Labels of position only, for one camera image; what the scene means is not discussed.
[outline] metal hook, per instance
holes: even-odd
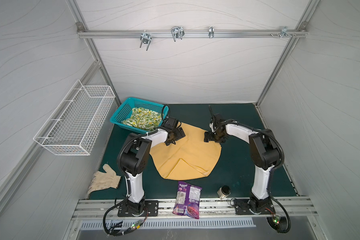
[[[141,40],[140,47],[143,45],[143,43],[148,44],[146,49],[146,51],[148,51],[149,44],[152,41],[151,35],[149,35],[148,33],[142,33],[140,35],[140,40]]]
[[[180,38],[182,40],[184,36],[184,29],[182,26],[176,26],[171,29],[171,34],[174,41],[176,41],[176,38]]]
[[[212,26],[209,27],[209,38],[213,38],[215,36],[215,30]]]

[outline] yellow cloth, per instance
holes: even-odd
[[[156,169],[164,179],[188,180],[208,176],[220,157],[217,142],[204,142],[205,130],[182,124],[185,137],[176,144],[160,143],[150,150]]]

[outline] patterned cloth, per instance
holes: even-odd
[[[132,108],[131,117],[123,120],[121,123],[146,131],[152,131],[158,127],[160,122],[161,113],[156,113],[145,108]]]

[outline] white wire basket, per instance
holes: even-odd
[[[60,117],[53,119],[52,114],[33,138],[55,155],[90,155],[115,99],[110,86],[80,85],[71,100],[63,100],[60,104],[69,102]],[[45,131],[50,121],[55,123]]]

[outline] small container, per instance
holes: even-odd
[[[231,189],[229,186],[224,185],[217,191],[217,194],[219,195],[220,199],[224,199],[231,194]]]

